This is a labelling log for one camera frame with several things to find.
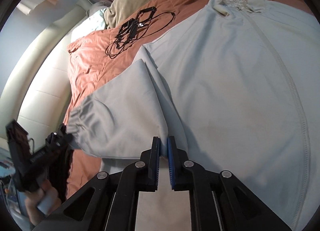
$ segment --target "orange blanket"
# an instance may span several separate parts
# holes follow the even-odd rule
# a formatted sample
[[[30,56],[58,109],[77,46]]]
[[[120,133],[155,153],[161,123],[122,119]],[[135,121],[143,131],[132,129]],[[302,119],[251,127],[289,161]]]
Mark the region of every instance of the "orange blanket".
[[[95,31],[71,43],[68,46],[68,52],[70,53],[68,73],[71,82],[72,98],[66,114],[65,123],[68,122],[69,112],[74,107],[78,106],[86,96],[122,73],[132,63],[141,45],[152,42],[171,27],[202,9],[208,1],[209,0],[150,1],[148,4],[141,7],[141,10],[155,6],[157,8],[155,16],[163,12],[174,12],[174,20],[167,27],[156,32],[165,26],[171,20],[172,16],[171,14],[163,14],[158,18],[153,19],[145,34],[146,37],[137,40],[132,46],[114,59],[111,59],[105,54],[105,49],[114,41],[114,37],[118,34],[119,27]],[[278,1],[311,13],[303,0],[272,1]],[[136,15],[137,13],[134,13],[127,20],[135,18]],[[118,52],[115,48],[112,48],[112,51],[113,53]],[[90,157],[82,151],[75,151],[73,153],[73,162],[67,184],[67,197],[74,194],[99,171],[100,162],[100,158]]]

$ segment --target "black cable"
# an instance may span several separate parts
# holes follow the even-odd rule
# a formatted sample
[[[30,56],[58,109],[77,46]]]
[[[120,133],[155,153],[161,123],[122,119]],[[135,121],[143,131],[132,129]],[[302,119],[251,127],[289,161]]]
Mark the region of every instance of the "black cable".
[[[34,154],[35,153],[35,140],[33,140],[33,138],[30,138],[29,140],[28,140],[28,142],[30,142],[32,140],[32,143],[33,143],[33,146],[32,146],[32,154]]]
[[[151,21],[152,21],[153,19],[155,19],[155,18],[163,15],[163,14],[171,14],[171,15],[172,15],[171,20],[170,20],[165,26],[163,26],[161,29],[159,29],[159,30],[157,30],[157,31],[155,31],[155,32],[153,32],[153,33],[151,33],[151,34],[149,34],[149,35],[145,35],[145,34],[147,33],[149,27],[151,26]],[[110,59],[116,58],[119,54],[121,54],[122,52],[124,52],[124,51],[126,51],[128,48],[130,48],[130,47],[134,44],[135,41],[140,40],[140,39],[142,39],[142,38],[145,38],[145,37],[147,37],[147,36],[153,35],[153,34],[155,34],[155,33],[158,33],[159,31],[161,31],[162,29],[164,29],[165,27],[167,27],[167,26],[174,20],[174,18],[175,18],[175,13],[170,12],[170,11],[168,11],[168,12],[163,12],[163,13],[161,13],[161,14],[153,17],[153,18],[151,18],[149,21],[147,21],[148,24],[147,24],[146,30],[144,31],[144,33],[143,33],[140,37],[134,38],[134,39],[127,38],[124,42],[121,41],[120,39],[122,39],[125,35],[130,34],[131,27],[132,27],[132,25],[131,25],[131,27],[128,27],[122,34],[118,34],[117,37],[116,37],[116,40],[113,41],[110,45],[108,45],[108,47],[105,49],[105,54],[106,54],[107,56],[109,56]],[[112,54],[112,53],[111,53],[111,50],[113,49],[113,46],[114,46],[115,44],[118,45],[118,46],[117,46],[117,49],[120,49],[120,50],[119,50],[116,54]]]

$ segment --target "cable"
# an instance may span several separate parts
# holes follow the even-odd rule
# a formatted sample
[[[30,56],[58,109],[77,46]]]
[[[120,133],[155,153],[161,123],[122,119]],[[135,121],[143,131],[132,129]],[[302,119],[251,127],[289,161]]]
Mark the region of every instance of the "cable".
[[[153,32],[153,33],[151,33],[151,34],[149,34],[149,35],[145,35],[145,34],[147,33],[149,27],[151,26],[151,21],[152,21],[153,19],[155,19],[155,18],[163,15],[163,14],[171,14],[171,15],[172,15],[171,20],[170,20],[165,26],[163,26],[161,29],[159,29],[159,30],[157,30],[157,31],[155,31],[155,32]],[[122,52],[124,52],[124,51],[126,51],[128,48],[130,48],[130,47],[135,43],[135,41],[140,40],[140,39],[142,39],[142,38],[145,38],[145,37],[147,37],[147,36],[153,35],[153,34],[155,34],[155,33],[158,33],[159,31],[161,31],[162,29],[164,29],[165,27],[167,27],[167,26],[174,20],[174,18],[175,18],[175,13],[170,12],[170,11],[168,11],[168,12],[163,12],[163,13],[161,13],[161,14],[153,17],[153,18],[150,18],[150,19],[147,21],[147,22],[149,22],[149,23],[147,24],[146,30],[143,32],[143,34],[142,34],[140,37],[134,38],[134,39],[130,39],[130,34],[132,33],[132,31],[131,31],[131,29],[132,29],[132,24],[131,24],[130,27],[128,27],[128,28],[127,28],[126,30],[124,30],[124,32],[122,32],[122,33],[120,32],[121,29],[122,29],[122,27],[121,27],[120,30],[119,30],[119,34],[116,36],[116,40],[115,40],[114,42],[112,42],[110,45],[108,45],[108,47],[105,49],[105,54],[106,54],[107,56],[109,56],[110,59],[116,58],[119,54],[121,54]],[[142,25],[141,25],[141,24],[142,24],[142,23],[138,23],[138,25],[137,25],[138,28],[137,28],[137,29],[143,28],[143,27],[145,27],[145,25],[146,25],[146,24],[142,24]],[[124,36],[126,36],[126,35],[129,35],[128,38],[127,38],[124,42],[121,41],[122,38],[123,38]],[[112,54],[111,51],[112,51],[113,46],[114,46],[115,44],[117,45],[116,48],[117,48],[117,49],[120,49],[120,50],[119,50],[117,53]]]
[[[34,154],[35,153],[35,140],[33,140],[33,138],[30,138],[29,140],[28,140],[28,142],[30,142],[32,140],[32,143],[33,143],[33,146],[32,146],[32,154]]]

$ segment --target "black handheld device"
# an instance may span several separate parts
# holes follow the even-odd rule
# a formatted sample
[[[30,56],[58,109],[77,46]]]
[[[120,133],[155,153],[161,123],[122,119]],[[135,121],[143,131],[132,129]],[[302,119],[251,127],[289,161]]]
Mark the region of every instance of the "black handheld device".
[[[72,135],[65,131],[66,126],[61,124],[57,132],[45,140],[45,146],[31,154],[28,132],[16,120],[6,126],[9,150],[16,169],[12,178],[18,191],[35,192],[39,189],[45,168],[67,149],[72,140]]]

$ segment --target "headboard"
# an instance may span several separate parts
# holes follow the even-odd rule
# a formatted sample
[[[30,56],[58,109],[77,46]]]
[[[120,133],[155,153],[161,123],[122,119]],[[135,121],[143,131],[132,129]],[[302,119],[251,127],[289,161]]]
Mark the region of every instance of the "headboard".
[[[10,157],[5,126],[15,119],[35,141],[35,151],[62,122],[71,97],[67,45],[74,27],[87,18],[89,0],[79,0],[44,29],[11,72],[0,97],[0,153]]]

